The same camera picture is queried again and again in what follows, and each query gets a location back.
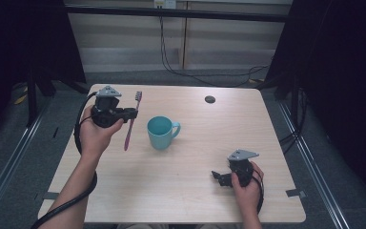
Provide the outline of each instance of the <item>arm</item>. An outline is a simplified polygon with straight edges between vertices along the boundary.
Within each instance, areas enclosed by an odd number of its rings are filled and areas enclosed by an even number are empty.
[[[261,182],[264,175],[263,172],[254,162],[251,161],[251,163],[254,166],[253,176]],[[239,206],[240,214],[243,219],[243,228],[261,228],[261,223],[257,214],[257,203],[260,197],[260,189],[257,183],[254,180],[251,180],[248,186],[241,187],[236,173],[232,173],[232,183],[234,187],[236,203]]]
[[[85,109],[82,120],[85,120],[85,118],[91,115],[91,108],[92,106]],[[100,157],[109,146],[112,135],[120,130],[122,125],[123,119],[119,119],[114,125],[104,129],[96,126],[91,118],[86,119],[81,124],[81,157],[50,210],[75,198],[88,189],[91,185]],[[87,205],[88,198],[84,198],[41,225],[40,228],[83,228]]]

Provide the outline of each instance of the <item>tabletop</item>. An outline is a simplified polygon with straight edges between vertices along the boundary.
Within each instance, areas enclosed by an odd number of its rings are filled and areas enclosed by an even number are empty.
[[[106,85],[97,84],[91,92]],[[227,174],[227,156],[236,149],[259,153],[252,158],[264,172],[262,222],[302,222],[295,189],[272,121],[260,91],[208,87],[111,85],[120,108],[135,108],[142,92],[130,146],[124,151],[129,124],[114,134],[97,168],[98,183],[91,193],[85,222],[92,223],[233,223],[240,222],[234,190],[220,187],[211,171]],[[206,102],[213,96],[214,103]],[[179,135],[164,151],[152,148],[147,122],[164,115],[181,124]],[[52,180],[49,192],[59,193],[80,155],[73,134]],[[53,200],[46,199],[43,216]]]

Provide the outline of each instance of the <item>blue mug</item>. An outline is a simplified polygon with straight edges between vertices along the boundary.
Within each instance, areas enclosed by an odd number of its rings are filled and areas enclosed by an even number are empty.
[[[180,132],[180,123],[172,122],[165,116],[156,116],[151,118],[147,125],[148,135],[154,149],[165,150],[171,145]]]

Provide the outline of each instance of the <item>small round object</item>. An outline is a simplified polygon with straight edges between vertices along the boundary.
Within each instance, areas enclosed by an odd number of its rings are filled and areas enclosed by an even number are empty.
[[[215,103],[215,97],[211,95],[206,96],[205,100],[207,103]]]

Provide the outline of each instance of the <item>gray floor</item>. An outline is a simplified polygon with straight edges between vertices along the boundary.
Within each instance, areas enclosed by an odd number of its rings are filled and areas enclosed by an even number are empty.
[[[251,75],[253,79],[262,79],[266,70]],[[227,71],[195,71],[191,73],[240,73],[241,70]],[[145,84],[145,85],[181,85],[202,86],[213,85],[232,87],[247,82],[247,76],[202,76],[197,79],[176,75],[166,71],[127,72],[127,73],[88,73],[89,88],[95,83],[114,84]],[[8,185],[4,187],[0,197],[0,228],[28,228],[36,220],[41,206],[41,195],[50,185],[56,166],[68,143],[74,120],[79,107],[86,97],[73,89],[54,82],[57,93],[54,97],[39,96],[39,108],[42,109],[40,125],[36,130],[19,163],[13,169]],[[252,88],[254,83],[241,85],[242,88]],[[13,91],[12,101],[21,93],[21,89]],[[281,111],[280,104],[288,104],[289,98],[276,101],[274,89],[262,91],[266,107],[274,125],[278,139],[290,133]],[[13,105],[12,101],[2,115],[0,121],[0,175],[16,148],[22,134],[26,131],[27,103]],[[321,128],[311,107],[307,110],[306,122],[302,135],[314,157],[314,163],[326,180],[340,212],[345,218],[346,226],[338,226],[331,215],[331,210],[319,193],[309,167],[304,157],[294,145],[286,154],[295,186],[303,191],[306,197],[302,204],[307,219],[299,224],[263,224],[264,228],[366,228],[366,187],[353,171],[344,163],[331,145]],[[174,225],[176,228],[191,228],[192,225]],[[113,225],[86,225],[86,228],[110,229]]]

